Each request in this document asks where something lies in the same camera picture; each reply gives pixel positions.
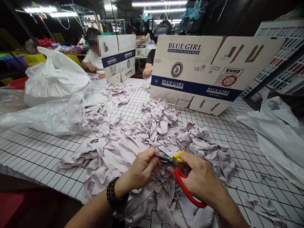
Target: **white shirt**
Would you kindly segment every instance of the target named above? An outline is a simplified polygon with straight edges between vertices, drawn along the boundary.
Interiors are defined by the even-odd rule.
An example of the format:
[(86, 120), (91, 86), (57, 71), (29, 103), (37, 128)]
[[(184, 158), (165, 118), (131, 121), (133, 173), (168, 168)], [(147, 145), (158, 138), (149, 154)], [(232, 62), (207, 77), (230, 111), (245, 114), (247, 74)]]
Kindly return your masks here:
[(96, 67), (96, 73), (102, 74), (105, 73), (104, 67), (102, 65), (101, 57), (93, 54), (92, 50), (89, 50), (87, 55), (85, 56), (83, 62), (89, 62)]
[(84, 38), (82, 37), (82, 38), (80, 39), (79, 43), (80, 43), (80, 44), (85, 44), (86, 41), (85, 41)]

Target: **yellow scissors handle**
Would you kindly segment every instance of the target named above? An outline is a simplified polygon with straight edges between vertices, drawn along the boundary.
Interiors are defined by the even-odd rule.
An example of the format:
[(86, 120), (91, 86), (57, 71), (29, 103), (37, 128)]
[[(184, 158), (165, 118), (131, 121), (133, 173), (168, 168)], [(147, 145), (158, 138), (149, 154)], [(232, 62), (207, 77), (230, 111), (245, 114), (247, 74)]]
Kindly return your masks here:
[(182, 151), (182, 152), (177, 153), (177, 154), (176, 154), (176, 155), (174, 155), (173, 157), (174, 157), (174, 158), (176, 158), (176, 159), (177, 159), (177, 161), (178, 161), (179, 163), (184, 164), (183, 160), (182, 160), (182, 159), (180, 159), (180, 156), (181, 156), (182, 154), (186, 154), (186, 153), (187, 153), (187, 152)]

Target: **beaded bracelet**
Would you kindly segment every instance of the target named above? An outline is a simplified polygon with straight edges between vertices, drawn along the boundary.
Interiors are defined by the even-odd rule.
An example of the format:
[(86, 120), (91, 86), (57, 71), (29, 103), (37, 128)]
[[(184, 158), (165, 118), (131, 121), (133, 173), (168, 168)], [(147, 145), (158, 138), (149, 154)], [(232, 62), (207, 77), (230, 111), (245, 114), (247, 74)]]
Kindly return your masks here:
[(126, 194), (122, 199), (117, 199), (114, 191), (114, 186), (119, 177), (112, 180), (107, 187), (107, 200), (114, 210), (122, 209), (128, 202), (129, 193)]

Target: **grid-patterned tabletop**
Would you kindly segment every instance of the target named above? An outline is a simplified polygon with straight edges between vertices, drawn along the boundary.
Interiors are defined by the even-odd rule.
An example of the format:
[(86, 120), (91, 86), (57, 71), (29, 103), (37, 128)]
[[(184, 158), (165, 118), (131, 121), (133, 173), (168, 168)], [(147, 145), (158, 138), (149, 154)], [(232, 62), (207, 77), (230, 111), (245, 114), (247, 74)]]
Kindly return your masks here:
[[(141, 118), (142, 104), (149, 99), (149, 91), (142, 79), (130, 78), (125, 83), (138, 87), (130, 96), (129, 103), (121, 107), (113, 106), (112, 115), (122, 113), (122, 124), (129, 123), (134, 118)], [(105, 79), (95, 81), (97, 88), (107, 86)], [(104, 102), (107, 97), (97, 94), (95, 99)], [(185, 126), (187, 122), (205, 126), (210, 137), (217, 142), (230, 145), (229, 154), (239, 168), (235, 173), (238, 187), (227, 187), (228, 192), (239, 206), (242, 214), (253, 227), (284, 227), (256, 214), (245, 206), (245, 197), (264, 202), (264, 195), (257, 176), (265, 174), (276, 181), (266, 179), (273, 193), (273, 201), (281, 215), (295, 227), (304, 227), (304, 191), (291, 184), (278, 173), (259, 150), (257, 137), (253, 130), (236, 121), (238, 115), (245, 115), (251, 108), (237, 98), (219, 116), (204, 114), (181, 107), (180, 122), (177, 126)], [(0, 170), (2, 173), (29, 179), (49, 186), (76, 200), (81, 200), (86, 167), (74, 167), (70, 170), (59, 169), (58, 161), (63, 156), (71, 156), (81, 143), (89, 140), (96, 132), (70, 136), (55, 136), (34, 129), (22, 128), (11, 131), (0, 137)], [(155, 212), (151, 221), (142, 221), (140, 227), (165, 227)], [(218, 227), (217, 218), (212, 227)]]

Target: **plastic bag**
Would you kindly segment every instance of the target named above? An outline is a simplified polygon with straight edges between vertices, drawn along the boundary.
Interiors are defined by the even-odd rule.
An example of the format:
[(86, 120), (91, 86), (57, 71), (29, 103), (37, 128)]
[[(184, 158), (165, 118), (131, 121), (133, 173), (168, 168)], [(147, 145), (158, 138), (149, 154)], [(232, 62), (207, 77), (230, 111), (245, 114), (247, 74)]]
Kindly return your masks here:
[(24, 102), (31, 107), (48, 101), (69, 99), (75, 93), (86, 97), (92, 83), (86, 72), (64, 54), (37, 47), (46, 62), (29, 67), (26, 74)]
[(0, 132), (11, 128), (29, 127), (54, 135), (71, 135), (95, 128), (85, 124), (86, 102), (79, 94), (69, 100), (51, 101), (36, 107), (0, 116)]
[(13, 87), (0, 88), (0, 115), (7, 112), (16, 112), (28, 108), (23, 101), (24, 91)]
[(279, 97), (267, 99), (262, 94), (260, 111), (248, 112), (237, 120), (252, 128), (258, 137), (260, 149), (270, 163), (289, 181), (304, 189), (304, 139), (301, 123), (290, 107)]

